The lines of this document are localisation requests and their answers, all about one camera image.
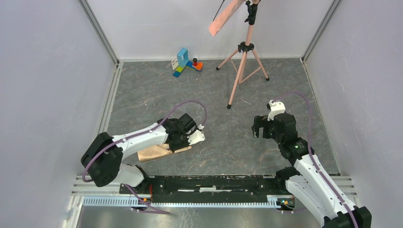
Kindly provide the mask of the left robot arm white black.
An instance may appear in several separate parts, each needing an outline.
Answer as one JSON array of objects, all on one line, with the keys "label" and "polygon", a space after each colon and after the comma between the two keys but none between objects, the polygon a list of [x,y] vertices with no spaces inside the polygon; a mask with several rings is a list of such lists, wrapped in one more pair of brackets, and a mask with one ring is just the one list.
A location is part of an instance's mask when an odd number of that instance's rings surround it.
[{"label": "left robot arm white black", "polygon": [[167,144],[172,152],[202,142],[204,126],[197,125],[188,115],[180,118],[160,119],[141,130],[110,136],[100,133],[92,141],[81,158],[85,168],[84,182],[94,182],[97,187],[104,187],[112,182],[127,184],[137,193],[149,189],[146,174],[137,166],[123,163],[128,156],[156,145]]}]

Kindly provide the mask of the peach cloth napkin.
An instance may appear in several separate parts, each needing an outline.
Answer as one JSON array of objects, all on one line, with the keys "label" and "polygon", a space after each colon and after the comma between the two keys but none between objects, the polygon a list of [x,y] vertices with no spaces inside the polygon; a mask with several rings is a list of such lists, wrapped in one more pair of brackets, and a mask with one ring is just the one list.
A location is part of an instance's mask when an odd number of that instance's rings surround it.
[{"label": "peach cloth napkin", "polygon": [[143,149],[137,152],[137,156],[140,162],[156,160],[171,154],[176,154],[180,152],[184,152],[190,150],[192,146],[187,146],[175,151],[172,151],[169,147],[169,144],[159,144],[154,145],[149,148]]}]

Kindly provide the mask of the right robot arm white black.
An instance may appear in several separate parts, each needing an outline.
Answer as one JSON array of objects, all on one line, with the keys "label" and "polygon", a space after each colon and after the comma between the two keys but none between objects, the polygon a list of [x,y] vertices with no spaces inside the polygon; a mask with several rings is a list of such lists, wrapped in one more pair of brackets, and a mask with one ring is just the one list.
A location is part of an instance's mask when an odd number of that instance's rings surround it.
[{"label": "right robot arm white black", "polygon": [[276,172],[274,186],[281,194],[291,193],[309,210],[323,228],[369,228],[372,214],[359,207],[323,169],[308,142],[298,136],[293,115],[282,113],[272,120],[255,116],[255,136],[274,140],[291,166]]}]

